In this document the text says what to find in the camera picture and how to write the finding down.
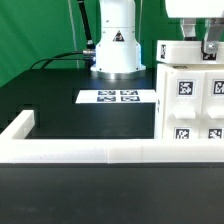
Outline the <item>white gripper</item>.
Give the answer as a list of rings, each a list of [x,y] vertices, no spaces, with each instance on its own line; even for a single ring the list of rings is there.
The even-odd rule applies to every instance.
[[[205,22],[202,52],[216,54],[219,40],[224,32],[224,0],[165,0],[169,18],[180,20],[185,41],[196,41],[196,19],[209,18]]]

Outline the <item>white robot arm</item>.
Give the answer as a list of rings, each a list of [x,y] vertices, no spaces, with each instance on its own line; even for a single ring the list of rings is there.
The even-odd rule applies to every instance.
[[[144,73],[135,38],[135,1],[99,0],[101,39],[94,77],[132,79]],[[167,15],[181,20],[182,41],[158,41],[156,59],[168,64],[224,64],[224,0],[164,0]]]

